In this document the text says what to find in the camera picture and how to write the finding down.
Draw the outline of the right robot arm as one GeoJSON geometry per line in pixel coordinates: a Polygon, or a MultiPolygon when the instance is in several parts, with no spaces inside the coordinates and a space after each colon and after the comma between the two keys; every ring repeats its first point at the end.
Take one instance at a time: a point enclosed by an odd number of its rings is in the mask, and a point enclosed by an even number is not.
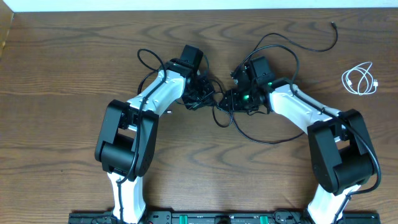
{"type": "Polygon", "coordinates": [[[317,191],[307,207],[312,223],[336,223],[348,200],[380,167],[364,119],[359,111],[327,107],[303,93],[292,80],[276,79],[265,57],[244,64],[232,76],[237,87],[219,103],[222,110],[258,111],[286,117],[307,136],[317,191]]]}

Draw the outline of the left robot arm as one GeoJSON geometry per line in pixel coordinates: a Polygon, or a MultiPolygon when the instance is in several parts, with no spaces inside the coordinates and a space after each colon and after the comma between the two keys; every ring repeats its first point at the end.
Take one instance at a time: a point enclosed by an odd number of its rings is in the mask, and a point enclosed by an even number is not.
{"type": "Polygon", "coordinates": [[[200,49],[186,45],[181,56],[152,69],[155,80],[134,98],[108,104],[95,159],[113,187],[111,223],[139,223],[144,216],[143,176],[153,160],[159,119],[167,108],[178,99],[188,110],[213,102],[214,88],[199,71],[203,56],[200,49]]]}

